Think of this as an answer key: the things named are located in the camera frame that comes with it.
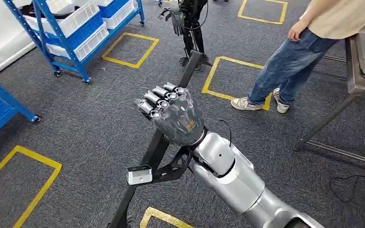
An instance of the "humanoid robot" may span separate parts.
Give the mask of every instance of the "humanoid robot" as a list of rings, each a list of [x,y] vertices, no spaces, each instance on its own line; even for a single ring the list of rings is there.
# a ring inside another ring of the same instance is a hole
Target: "humanoid robot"
[[[144,99],[136,99],[134,104],[170,143],[181,146],[176,157],[185,155],[192,173],[252,227],[323,228],[269,191],[253,164],[231,141],[208,131],[188,89],[166,83],[147,91]],[[150,167],[132,167],[128,171],[131,186],[153,181]]]
[[[203,23],[199,23],[201,11],[207,3],[208,0],[171,0],[171,7],[164,8],[159,16],[159,19],[162,19],[164,14],[169,12],[165,20],[168,21],[169,18],[172,18],[174,33],[178,36],[183,36],[185,57],[180,59],[180,64],[182,66],[187,65],[191,50],[194,49],[201,52],[205,59],[208,59],[205,55],[202,39],[201,26]]]

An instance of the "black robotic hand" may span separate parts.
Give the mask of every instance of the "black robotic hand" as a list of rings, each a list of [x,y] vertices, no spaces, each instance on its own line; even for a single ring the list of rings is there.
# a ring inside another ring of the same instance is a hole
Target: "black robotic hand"
[[[170,13],[166,16],[166,21],[168,21],[169,18],[172,18],[172,23],[173,23],[173,29],[174,29],[174,33],[177,36],[183,35],[183,27],[184,27],[184,13],[179,11],[179,12],[172,12],[170,11]]]

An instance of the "robotic arm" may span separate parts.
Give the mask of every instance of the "robotic arm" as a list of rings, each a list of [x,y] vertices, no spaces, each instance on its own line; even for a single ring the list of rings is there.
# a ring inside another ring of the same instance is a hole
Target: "robotic arm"
[[[201,110],[188,89],[166,83],[134,103],[167,140],[188,151],[192,160],[187,162],[194,175],[254,228],[323,228],[276,197],[255,173],[253,164],[229,140],[206,129]],[[139,180],[151,182],[152,178]]]

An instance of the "blue jeans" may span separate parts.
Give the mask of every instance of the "blue jeans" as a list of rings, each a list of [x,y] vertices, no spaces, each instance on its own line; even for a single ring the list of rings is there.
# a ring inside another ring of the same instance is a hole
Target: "blue jeans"
[[[299,41],[286,39],[261,70],[254,88],[248,92],[248,102],[253,105],[264,103],[269,93],[280,85],[278,101],[292,104],[315,65],[338,41],[320,38],[308,28],[300,34]]]

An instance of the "yellow tape square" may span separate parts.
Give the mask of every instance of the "yellow tape square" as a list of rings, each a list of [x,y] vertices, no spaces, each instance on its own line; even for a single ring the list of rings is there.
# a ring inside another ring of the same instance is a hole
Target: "yellow tape square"
[[[232,97],[232,96],[229,96],[229,95],[226,95],[226,94],[222,94],[222,93],[218,93],[218,92],[214,92],[214,91],[209,89],[209,85],[211,84],[213,75],[215,74],[216,68],[218,67],[218,64],[219,64],[221,59],[224,59],[224,60],[227,60],[227,61],[230,61],[230,62],[233,62],[233,63],[238,63],[238,64],[250,66],[250,67],[255,67],[255,68],[258,68],[258,69],[262,69],[264,67],[264,66],[261,66],[261,65],[248,63],[248,62],[244,62],[244,61],[241,61],[241,60],[237,60],[237,59],[233,59],[233,58],[229,58],[229,57],[225,57],[225,56],[216,57],[215,61],[213,62],[213,66],[211,68],[211,71],[209,72],[208,77],[206,78],[205,84],[203,85],[202,93],[210,94],[210,95],[217,96],[217,97],[220,97],[220,98],[224,98],[224,99],[227,99],[227,100],[234,99],[235,97]],[[271,97],[272,97],[272,93],[270,93],[267,96],[267,98],[265,99],[265,102],[264,102],[264,105],[262,106],[262,109],[269,110]]]
[[[148,207],[146,209],[146,212],[140,223],[140,228],[146,228],[147,224],[149,223],[150,217],[152,216],[161,219],[167,223],[170,223],[171,225],[176,226],[178,228],[194,228],[193,226],[186,224],[185,222],[179,220],[178,218],[175,218],[169,214],[166,214],[152,207]]]
[[[45,182],[43,187],[40,189],[40,191],[37,193],[37,195],[31,201],[31,203],[27,206],[26,210],[22,213],[20,218],[16,221],[15,225],[13,225],[13,228],[20,228],[21,225],[24,223],[24,221],[26,221],[27,217],[30,215],[32,210],[35,208],[37,203],[43,197],[45,192],[51,186],[52,182],[54,182],[55,178],[58,176],[58,173],[62,168],[62,164],[58,163],[54,160],[51,160],[47,157],[44,157],[36,152],[30,151],[22,146],[15,146],[15,148],[13,148],[13,150],[0,162],[0,170],[6,165],[6,163],[8,163],[8,161],[15,155],[16,152],[22,153],[32,159],[35,159],[43,164],[46,164],[46,165],[54,168],[54,171],[52,172],[51,176]]]
[[[275,3],[282,4],[282,12],[280,13],[279,21],[269,21],[269,20],[264,20],[264,19],[259,19],[259,18],[243,16],[243,10],[244,10],[245,5],[247,4],[247,0],[243,0],[237,16],[239,18],[256,20],[259,22],[265,22],[265,23],[270,23],[270,24],[275,24],[275,25],[283,25],[283,21],[285,20],[285,15],[286,15],[286,9],[288,8],[288,3],[284,2],[284,1],[277,1],[277,0],[263,0],[263,1],[269,1],[269,2],[275,2]]]
[[[115,46],[122,40],[122,38],[124,36],[131,36],[131,37],[138,37],[141,39],[148,39],[153,41],[152,45],[149,47],[149,49],[144,53],[144,55],[141,57],[141,59],[137,62],[137,63],[128,63],[122,60],[118,60],[115,58],[111,58],[108,57],[107,55],[115,48]],[[153,50],[153,48],[156,46],[156,44],[159,42],[159,39],[157,38],[153,38],[153,37],[147,37],[147,36],[142,36],[142,35],[138,35],[138,34],[134,34],[134,33],[129,33],[129,32],[124,32],[115,42],[114,44],[112,44],[110,46],[110,48],[102,55],[103,59],[113,62],[113,63],[118,63],[121,65],[125,65],[125,66],[129,66],[132,68],[139,68],[141,66],[141,64],[144,62],[144,60],[147,58],[147,56],[150,54],[150,52]]]

